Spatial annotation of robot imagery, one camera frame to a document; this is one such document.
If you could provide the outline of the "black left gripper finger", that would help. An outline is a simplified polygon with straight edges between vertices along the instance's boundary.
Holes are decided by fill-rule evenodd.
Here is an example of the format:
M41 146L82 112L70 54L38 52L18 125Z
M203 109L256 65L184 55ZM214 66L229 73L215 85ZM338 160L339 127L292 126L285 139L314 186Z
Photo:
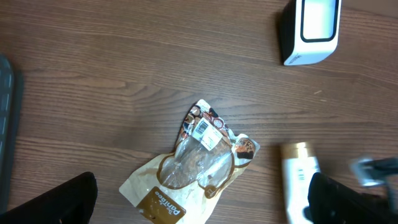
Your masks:
M97 196L94 173L84 172L1 214L1 224L88 224Z

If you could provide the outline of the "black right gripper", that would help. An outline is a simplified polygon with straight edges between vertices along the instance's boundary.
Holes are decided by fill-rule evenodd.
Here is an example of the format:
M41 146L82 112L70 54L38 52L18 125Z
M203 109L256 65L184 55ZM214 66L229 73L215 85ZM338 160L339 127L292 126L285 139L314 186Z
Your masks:
M310 181L304 217L314 224L397 224L396 191L388 181L397 175L397 158L362 157L355 159L350 168L363 187L385 187L387 199L358 193L317 172Z

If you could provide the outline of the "white bamboo print tube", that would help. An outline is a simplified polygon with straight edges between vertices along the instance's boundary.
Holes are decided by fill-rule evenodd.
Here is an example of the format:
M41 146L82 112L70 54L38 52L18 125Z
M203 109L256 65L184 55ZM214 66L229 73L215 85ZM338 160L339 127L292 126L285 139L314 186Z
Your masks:
M312 224L308 188L320 172L315 150L307 142L284 144L280 148L284 204L289 224Z

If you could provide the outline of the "clear brown snack pouch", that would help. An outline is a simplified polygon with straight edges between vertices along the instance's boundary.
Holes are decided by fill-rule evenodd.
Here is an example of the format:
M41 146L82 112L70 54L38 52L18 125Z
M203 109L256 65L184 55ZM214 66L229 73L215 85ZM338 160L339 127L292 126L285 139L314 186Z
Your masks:
M244 172L259 148L247 135L235 135L200 99L182 123L174 152L136 169L119 192L152 223L205 223L222 191Z

